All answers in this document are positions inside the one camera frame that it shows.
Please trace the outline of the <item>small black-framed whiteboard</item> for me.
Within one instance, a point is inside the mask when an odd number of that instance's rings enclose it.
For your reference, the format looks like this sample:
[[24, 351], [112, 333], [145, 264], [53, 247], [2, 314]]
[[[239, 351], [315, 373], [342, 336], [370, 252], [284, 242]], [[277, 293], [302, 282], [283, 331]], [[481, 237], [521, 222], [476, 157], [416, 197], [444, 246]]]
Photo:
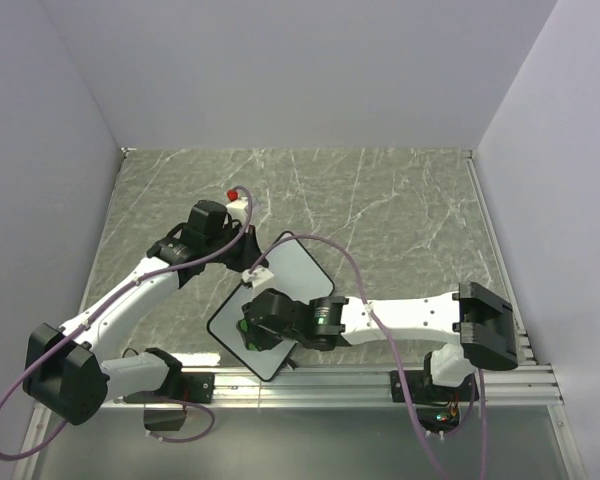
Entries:
[[[267, 261], [274, 274], [274, 287], [293, 300], [308, 303], [335, 290], [331, 277], [298, 240], [275, 248], [267, 255]], [[237, 285], [209, 318], [207, 332], [221, 346], [222, 367], [244, 366], [258, 379], [269, 382], [281, 370], [296, 343], [283, 340], [262, 352], [247, 349], [237, 324], [243, 319], [242, 306], [251, 298], [250, 288]]]

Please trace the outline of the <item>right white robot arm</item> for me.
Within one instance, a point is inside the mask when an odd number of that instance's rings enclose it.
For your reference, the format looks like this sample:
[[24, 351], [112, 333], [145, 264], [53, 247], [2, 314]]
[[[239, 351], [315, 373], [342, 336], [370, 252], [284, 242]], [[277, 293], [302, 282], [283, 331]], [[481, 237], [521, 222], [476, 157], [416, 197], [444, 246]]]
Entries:
[[438, 342], [421, 376], [424, 393], [435, 400], [478, 369], [510, 371], [519, 365], [511, 304], [476, 282], [429, 298], [327, 296], [306, 303], [268, 288], [242, 312], [236, 328], [249, 351], [271, 350], [283, 341], [318, 351], [382, 339]]

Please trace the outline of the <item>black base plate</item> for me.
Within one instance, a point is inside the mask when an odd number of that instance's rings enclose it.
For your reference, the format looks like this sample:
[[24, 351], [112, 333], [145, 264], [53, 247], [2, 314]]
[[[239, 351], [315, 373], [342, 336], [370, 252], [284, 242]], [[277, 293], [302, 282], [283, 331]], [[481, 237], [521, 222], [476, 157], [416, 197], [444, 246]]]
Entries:
[[419, 406], [445, 406], [454, 402], [470, 402], [479, 399], [475, 377], [467, 377], [459, 387], [444, 387], [432, 384], [423, 370], [406, 370], [404, 376], [411, 401]]
[[210, 404], [213, 398], [215, 375], [209, 372], [183, 373], [171, 393], [137, 392], [119, 398], [124, 403], [158, 403], [174, 400]]

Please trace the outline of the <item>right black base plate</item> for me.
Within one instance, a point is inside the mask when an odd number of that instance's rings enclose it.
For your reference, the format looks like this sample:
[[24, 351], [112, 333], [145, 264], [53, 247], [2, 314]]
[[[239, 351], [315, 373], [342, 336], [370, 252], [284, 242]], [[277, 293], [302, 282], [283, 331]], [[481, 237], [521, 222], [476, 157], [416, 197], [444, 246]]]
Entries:
[[445, 406], [454, 402], [470, 402], [479, 399], [475, 377], [467, 377], [459, 387], [444, 387], [432, 384], [423, 370], [406, 370], [404, 376], [411, 401], [419, 406]]

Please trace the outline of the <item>green whiteboard eraser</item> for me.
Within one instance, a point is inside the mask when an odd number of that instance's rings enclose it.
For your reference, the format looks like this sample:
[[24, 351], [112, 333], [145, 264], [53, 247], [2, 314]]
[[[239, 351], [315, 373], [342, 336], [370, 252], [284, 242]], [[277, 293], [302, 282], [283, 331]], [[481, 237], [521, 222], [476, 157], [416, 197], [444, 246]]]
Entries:
[[257, 326], [252, 325], [246, 319], [237, 323], [237, 329], [243, 340], [244, 346], [248, 351], [260, 351], [261, 331]]

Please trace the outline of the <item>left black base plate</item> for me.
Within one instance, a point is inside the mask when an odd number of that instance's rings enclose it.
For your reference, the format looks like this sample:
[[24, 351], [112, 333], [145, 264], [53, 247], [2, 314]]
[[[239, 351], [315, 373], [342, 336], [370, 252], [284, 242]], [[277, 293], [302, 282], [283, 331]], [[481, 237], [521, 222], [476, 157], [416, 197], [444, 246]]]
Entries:
[[183, 373], [171, 393], [137, 392], [119, 398], [124, 403], [158, 403], [174, 400], [210, 404], [213, 398], [215, 375], [209, 372]]

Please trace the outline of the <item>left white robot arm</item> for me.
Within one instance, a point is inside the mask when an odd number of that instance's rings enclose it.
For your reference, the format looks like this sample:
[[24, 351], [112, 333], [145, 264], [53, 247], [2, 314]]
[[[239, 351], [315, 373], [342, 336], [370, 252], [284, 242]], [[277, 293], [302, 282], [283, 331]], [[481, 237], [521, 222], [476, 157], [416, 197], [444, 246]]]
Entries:
[[113, 290], [59, 327], [43, 324], [30, 335], [23, 391], [72, 425], [90, 419], [102, 404], [145, 392], [160, 402], [184, 397], [182, 364], [156, 347], [111, 359], [114, 347], [154, 307], [221, 264], [243, 272], [261, 250], [251, 223], [255, 202], [201, 200], [187, 221], [156, 241]]

